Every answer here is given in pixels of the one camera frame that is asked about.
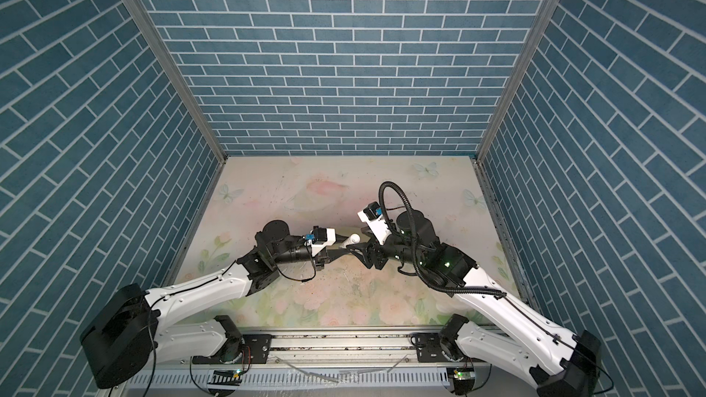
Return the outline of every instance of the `floral pattern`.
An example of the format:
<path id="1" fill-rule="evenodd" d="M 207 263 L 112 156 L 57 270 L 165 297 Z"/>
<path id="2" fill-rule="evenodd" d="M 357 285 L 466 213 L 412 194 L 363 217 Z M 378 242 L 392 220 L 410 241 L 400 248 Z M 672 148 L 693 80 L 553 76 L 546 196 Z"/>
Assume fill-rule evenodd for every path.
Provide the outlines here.
<path id="1" fill-rule="evenodd" d="M 412 206 L 434 222 L 444 242 L 466 251 L 516 294 L 470 160 L 440 157 L 421 165 L 413 159 L 229 159 L 176 281 L 230 264 L 253 247 L 254 234 L 272 219 L 287 221 L 293 234 L 307 233 L 314 225 L 335 227 L 340 234 L 359 233 L 357 212 L 377 199 L 382 181 L 392 180 L 405 190 Z M 385 198 L 397 206 L 393 195 L 386 193 Z M 401 276 L 398 266 L 388 261 L 383 270 L 368 270 L 353 256 L 341 257 L 309 282 L 280 277 L 256 294 L 219 304 L 188 322 L 228 314 L 241 327 L 437 325 L 454 313 L 487 322 L 482 314 L 430 290 L 418 278 Z M 312 274 L 309 263 L 282 270 L 292 278 Z"/>

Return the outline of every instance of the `blue brick wall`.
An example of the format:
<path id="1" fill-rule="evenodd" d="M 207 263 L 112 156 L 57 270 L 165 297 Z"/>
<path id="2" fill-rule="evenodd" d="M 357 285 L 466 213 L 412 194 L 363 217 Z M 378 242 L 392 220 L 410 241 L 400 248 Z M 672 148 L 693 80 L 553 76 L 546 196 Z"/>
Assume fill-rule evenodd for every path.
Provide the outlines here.
<path id="1" fill-rule="evenodd" d="M 216 163 L 120 0 L 0 22 L 0 396 L 82 396 L 78 332 L 163 280 Z"/>
<path id="2" fill-rule="evenodd" d="M 143 0 L 240 154 L 475 152 L 541 0 Z"/>
<path id="3" fill-rule="evenodd" d="M 560 0 L 486 163 L 542 311 L 600 335 L 620 396 L 706 395 L 704 58 L 706 0 Z"/>

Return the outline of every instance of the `white cylinder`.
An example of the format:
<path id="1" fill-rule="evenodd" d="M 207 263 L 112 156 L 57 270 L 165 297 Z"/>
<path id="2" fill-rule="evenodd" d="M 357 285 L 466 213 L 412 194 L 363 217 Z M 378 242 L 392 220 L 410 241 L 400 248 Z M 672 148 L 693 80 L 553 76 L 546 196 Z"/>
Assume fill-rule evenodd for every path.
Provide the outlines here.
<path id="1" fill-rule="evenodd" d="M 360 242 L 360 236 L 358 236 L 357 233 L 353 233 L 352 235 L 348 236 L 348 239 L 343 241 L 338 248 L 346 248 L 346 245 L 350 244 L 357 244 Z"/>

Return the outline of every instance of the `table surface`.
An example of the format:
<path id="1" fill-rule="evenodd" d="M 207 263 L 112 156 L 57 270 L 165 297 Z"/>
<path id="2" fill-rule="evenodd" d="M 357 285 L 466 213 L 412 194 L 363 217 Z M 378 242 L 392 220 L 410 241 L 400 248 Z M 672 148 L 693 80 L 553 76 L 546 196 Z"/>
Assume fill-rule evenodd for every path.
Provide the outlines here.
<path id="1" fill-rule="evenodd" d="M 273 219 L 286 221 L 294 235 L 308 233 L 314 225 L 353 233 L 361 227 L 357 212 L 377 200 L 380 183 L 387 180 L 401 186 L 443 242 L 469 254 L 517 295 L 468 157 L 229 158 L 177 282 L 227 267 L 253 248 L 255 233 Z M 392 190 L 385 192 L 385 204 L 401 205 Z M 418 278 L 398 274 L 397 267 L 389 261 L 383 270 L 368 270 L 353 256 L 345 256 L 312 281 L 280 277 L 252 296 L 212 307 L 188 322 L 228 314 L 240 327 L 438 325 L 454 313 L 487 322 Z M 410 266 L 405 269 L 413 271 Z M 311 270 L 308 263 L 283 269 L 294 278 L 306 278 Z"/>

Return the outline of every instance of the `robotic arm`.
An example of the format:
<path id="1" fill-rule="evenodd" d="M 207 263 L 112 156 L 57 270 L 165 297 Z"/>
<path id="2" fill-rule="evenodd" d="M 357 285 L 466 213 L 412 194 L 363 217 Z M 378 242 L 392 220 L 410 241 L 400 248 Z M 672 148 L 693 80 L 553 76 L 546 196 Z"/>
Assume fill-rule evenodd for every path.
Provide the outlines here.
<path id="1" fill-rule="evenodd" d="M 400 195 L 405 207 L 395 223 L 384 205 L 386 187 Z M 255 247 L 226 269 L 174 286 L 121 288 L 81 334 L 98 387 L 125 382 L 156 359 L 215 356 L 221 363 L 234 361 L 243 339 L 227 316 L 201 325 L 174 324 L 224 301 L 257 293 L 282 274 L 280 264 L 310 261 L 315 269 L 323 269 L 351 254 L 368 269 L 399 261 L 398 271 L 418 276 L 428 287 L 468 304 L 507 334 L 484 331 L 454 315 L 440 332 L 441 348 L 449 359 L 486 360 L 520 377 L 542 397 L 592 395 L 600 361 L 595 336 L 588 331 L 577 336 L 535 312 L 463 251 L 442 243 L 432 223 L 411 208 L 394 183 L 383 183 L 379 195 L 379 203 L 358 212 L 366 223 L 367 243 L 360 243 L 357 235 L 337 235 L 332 228 L 314 227 L 305 236 L 295 236 L 284 221 L 270 221 L 255 235 Z M 331 248 L 336 243 L 339 248 Z M 402 271 L 405 264 L 414 272 Z"/>

